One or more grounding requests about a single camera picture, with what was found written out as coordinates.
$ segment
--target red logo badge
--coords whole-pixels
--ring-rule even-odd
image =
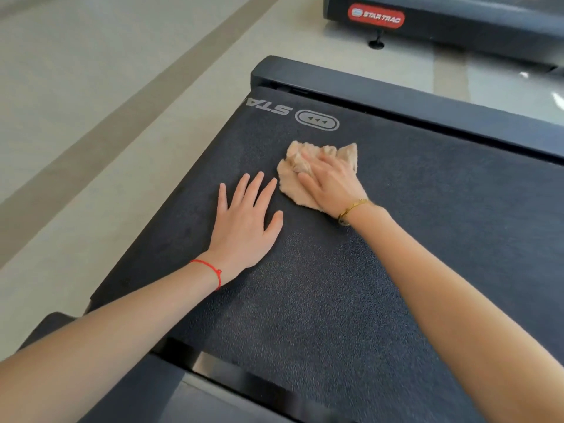
[[[405,14],[398,10],[384,9],[366,4],[353,4],[349,8],[349,19],[364,24],[399,28],[405,22]]]

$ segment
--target left hand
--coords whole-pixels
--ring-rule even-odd
[[[264,230],[264,216],[277,181],[272,179],[257,199],[263,178],[264,173],[259,172],[247,187],[250,175],[245,174],[229,208],[225,184],[219,186],[212,241],[208,251],[198,258],[222,271],[222,284],[227,284],[243,270],[257,264],[270,251],[282,229],[283,213],[278,211]]]

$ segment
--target red string bracelet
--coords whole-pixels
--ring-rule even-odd
[[[201,259],[193,259],[191,261],[191,263],[202,263],[205,264],[206,266],[208,266],[210,269],[215,271],[215,274],[217,275],[217,279],[219,280],[219,285],[217,286],[216,291],[218,291],[221,288],[221,270],[217,270],[214,266],[212,266],[210,263],[207,263],[205,261],[202,261]]]

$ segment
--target gold bracelet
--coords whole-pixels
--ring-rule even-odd
[[[350,223],[345,220],[345,217],[349,214],[350,211],[352,211],[353,209],[356,208],[356,206],[360,206],[364,203],[370,203],[370,200],[368,199],[360,199],[357,202],[355,202],[354,204],[352,204],[348,209],[346,209],[341,215],[339,215],[339,217],[337,218],[337,220],[339,221],[339,224],[341,224],[342,226],[350,226]]]

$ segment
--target treadmill deck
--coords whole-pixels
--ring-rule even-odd
[[[291,141],[356,142],[377,204],[564,362],[564,167],[401,121],[255,88],[92,297],[93,308],[167,275],[209,243],[217,185],[266,180]],[[308,109],[336,131],[298,123]],[[255,268],[170,336],[362,422],[483,421],[364,241],[277,191],[284,228]]]

